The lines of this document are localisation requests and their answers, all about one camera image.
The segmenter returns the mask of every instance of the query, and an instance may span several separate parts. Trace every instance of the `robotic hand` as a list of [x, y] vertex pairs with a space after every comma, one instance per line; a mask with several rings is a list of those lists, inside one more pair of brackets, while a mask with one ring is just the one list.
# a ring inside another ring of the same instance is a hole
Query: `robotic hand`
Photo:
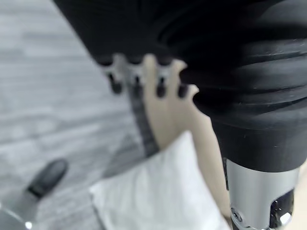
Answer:
[[290, 220], [307, 156], [306, 0], [54, 0], [96, 62], [169, 53], [212, 119], [235, 230]]

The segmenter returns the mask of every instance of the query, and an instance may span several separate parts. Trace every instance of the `screw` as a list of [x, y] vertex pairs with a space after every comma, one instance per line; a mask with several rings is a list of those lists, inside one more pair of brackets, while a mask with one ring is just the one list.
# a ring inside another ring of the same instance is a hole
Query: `screw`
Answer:
[[239, 222], [242, 222], [242, 218], [240, 216], [239, 213], [237, 213], [237, 211], [232, 207], [231, 208], [231, 212], [232, 212], [232, 215], [234, 215], [234, 217], [239, 221]]

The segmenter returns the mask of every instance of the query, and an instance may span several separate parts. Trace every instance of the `beige skin-colored surface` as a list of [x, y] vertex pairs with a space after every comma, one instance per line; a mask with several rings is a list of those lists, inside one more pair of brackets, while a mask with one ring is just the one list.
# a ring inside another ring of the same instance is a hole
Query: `beige skin-colored surface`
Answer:
[[[230, 216], [229, 195], [226, 190], [222, 159], [216, 136], [213, 132], [210, 118], [198, 111], [192, 102], [197, 87], [190, 86], [189, 94], [182, 100], [177, 96], [179, 84], [178, 73], [184, 68], [184, 63], [176, 61], [173, 64], [173, 75], [168, 82], [167, 96], [159, 99], [155, 96], [156, 68], [154, 58], [145, 59], [146, 86], [145, 106], [148, 120], [155, 139], [161, 148], [165, 148], [180, 133], [190, 130], [193, 134], [198, 154], [199, 167], [221, 213]], [[302, 168], [299, 185], [295, 191], [294, 218], [286, 230], [296, 230], [307, 225], [307, 171]]]

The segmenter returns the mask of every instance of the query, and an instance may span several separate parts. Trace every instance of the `white pillow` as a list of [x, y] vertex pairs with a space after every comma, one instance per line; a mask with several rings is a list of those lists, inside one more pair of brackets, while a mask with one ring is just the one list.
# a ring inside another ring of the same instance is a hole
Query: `white pillow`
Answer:
[[230, 229], [202, 178], [190, 132], [90, 192], [107, 230]]

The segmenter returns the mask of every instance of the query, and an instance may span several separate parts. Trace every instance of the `floor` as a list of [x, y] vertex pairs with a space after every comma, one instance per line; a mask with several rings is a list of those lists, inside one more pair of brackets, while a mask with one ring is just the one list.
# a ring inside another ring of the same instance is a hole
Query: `floor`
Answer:
[[69, 173], [36, 229], [100, 230], [89, 186], [156, 151], [142, 100], [111, 92], [52, 2], [0, 1], [1, 198], [64, 157]]

